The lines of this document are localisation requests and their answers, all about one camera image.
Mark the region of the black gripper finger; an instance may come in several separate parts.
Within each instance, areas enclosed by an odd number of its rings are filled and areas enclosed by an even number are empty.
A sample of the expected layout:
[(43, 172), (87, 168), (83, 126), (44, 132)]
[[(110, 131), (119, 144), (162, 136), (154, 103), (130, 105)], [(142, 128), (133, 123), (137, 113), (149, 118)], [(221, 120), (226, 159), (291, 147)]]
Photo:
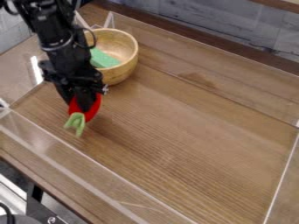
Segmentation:
[(88, 112), (95, 101), (96, 92), (90, 87), (75, 87), (76, 103), (82, 112)]
[(70, 84), (64, 85), (55, 85), (58, 93), (60, 94), (62, 99), (66, 101), (67, 104), (71, 103), (71, 100), (74, 98), (74, 90), (72, 86)]

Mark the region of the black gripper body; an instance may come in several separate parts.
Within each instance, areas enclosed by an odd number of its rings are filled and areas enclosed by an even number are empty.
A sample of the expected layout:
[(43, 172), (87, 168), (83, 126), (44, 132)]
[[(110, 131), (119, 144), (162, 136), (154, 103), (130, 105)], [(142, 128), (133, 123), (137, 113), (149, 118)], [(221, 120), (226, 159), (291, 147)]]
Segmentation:
[(91, 65), (90, 45), (87, 43), (68, 43), (60, 45), (42, 44), (48, 59), (39, 62), (44, 79), (54, 84), (92, 88), (96, 93), (107, 93), (103, 74)]

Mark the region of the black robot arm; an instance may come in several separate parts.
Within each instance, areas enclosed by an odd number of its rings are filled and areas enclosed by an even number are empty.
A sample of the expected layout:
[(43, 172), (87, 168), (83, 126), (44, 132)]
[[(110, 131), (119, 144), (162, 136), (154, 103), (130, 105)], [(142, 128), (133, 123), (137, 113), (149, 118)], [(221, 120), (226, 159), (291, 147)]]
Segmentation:
[(76, 103), (82, 112), (91, 111), (107, 93), (102, 72), (91, 64), (87, 28), (75, 23), (75, 9), (68, 0), (0, 0), (0, 10), (20, 16), (38, 35), (48, 59), (39, 62), (43, 78), (56, 87), (67, 104)]

